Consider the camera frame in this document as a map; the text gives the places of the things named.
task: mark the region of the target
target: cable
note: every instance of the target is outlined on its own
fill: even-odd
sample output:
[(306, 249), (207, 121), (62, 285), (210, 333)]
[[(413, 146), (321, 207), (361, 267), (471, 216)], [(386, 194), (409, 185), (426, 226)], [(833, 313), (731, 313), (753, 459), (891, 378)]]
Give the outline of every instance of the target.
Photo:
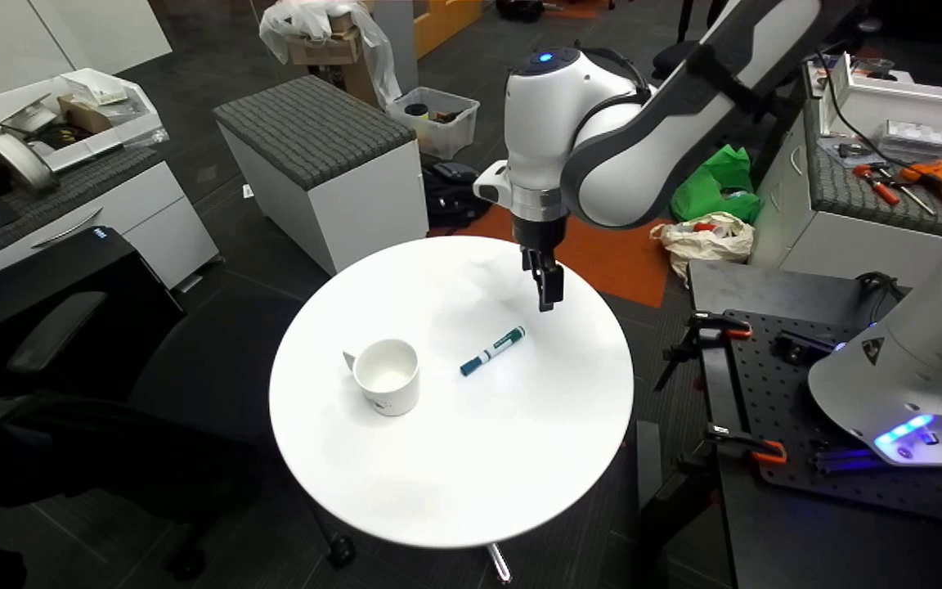
[(824, 71), (827, 71), (827, 97), (832, 97), (832, 108), (833, 108), (833, 113), (839, 118), (839, 123), (844, 128), (851, 128), (856, 139), (859, 139), (859, 145), (868, 145), (868, 149), (873, 149), (875, 156), (884, 156), (886, 164), (892, 164), (892, 168), (908, 168), (905, 160), (897, 160), (897, 156), (891, 156), (886, 149), (879, 149), (844, 112), (839, 112), (839, 105), (836, 105), (836, 97), (833, 97), (833, 71), (832, 71), (832, 64), (822, 60), (822, 64), (824, 64)]

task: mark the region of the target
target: white cup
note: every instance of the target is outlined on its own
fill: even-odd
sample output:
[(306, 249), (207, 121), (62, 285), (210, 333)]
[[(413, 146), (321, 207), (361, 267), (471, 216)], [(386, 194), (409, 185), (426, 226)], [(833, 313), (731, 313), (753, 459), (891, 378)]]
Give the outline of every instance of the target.
[(380, 417), (404, 417), (414, 405), (420, 361), (404, 339), (376, 339), (364, 353), (342, 353), (342, 361)]

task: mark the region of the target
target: round tabletop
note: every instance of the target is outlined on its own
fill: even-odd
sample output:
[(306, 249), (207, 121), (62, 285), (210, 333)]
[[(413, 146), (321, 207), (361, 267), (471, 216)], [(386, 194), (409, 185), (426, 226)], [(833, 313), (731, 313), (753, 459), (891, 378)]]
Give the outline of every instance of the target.
[[(510, 328), (527, 336), (460, 377)], [(401, 336), (420, 404), (372, 411), (342, 350)], [(536, 312), (520, 249), (420, 238), (332, 274), (290, 320), (270, 368), (270, 425), (300, 486), (337, 520), (404, 545), (484, 545), (572, 507), (632, 423), (629, 339), (565, 267), (565, 302)]]

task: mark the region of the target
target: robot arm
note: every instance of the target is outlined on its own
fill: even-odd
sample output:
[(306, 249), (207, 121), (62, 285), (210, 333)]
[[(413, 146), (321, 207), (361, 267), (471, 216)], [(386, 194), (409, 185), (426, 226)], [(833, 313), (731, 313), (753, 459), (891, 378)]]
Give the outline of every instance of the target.
[(538, 312), (563, 302), (554, 249), (570, 214), (596, 226), (640, 226), (705, 156), (731, 108), (760, 108), (856, 0), (740, 0), (692, 57), (645, 95), (587, 57), (538, 51), (507, 77), (507, 160), (474, 194), (514, 214)]
[(884, 462), (942, 468), (942, 265), (807, 369), (812, 400)]

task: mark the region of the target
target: pen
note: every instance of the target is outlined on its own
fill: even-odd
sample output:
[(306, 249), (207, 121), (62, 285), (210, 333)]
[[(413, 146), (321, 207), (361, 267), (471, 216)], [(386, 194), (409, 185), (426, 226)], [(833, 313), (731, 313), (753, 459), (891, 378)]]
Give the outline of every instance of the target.
[(507, 330), (490, 350), (479, 350), (468, 363), (460, 363), (460, 377), (479, 369), (486, 361), (500, 356), (507, 348), (520, 342), (527, 336), (523, 328)]

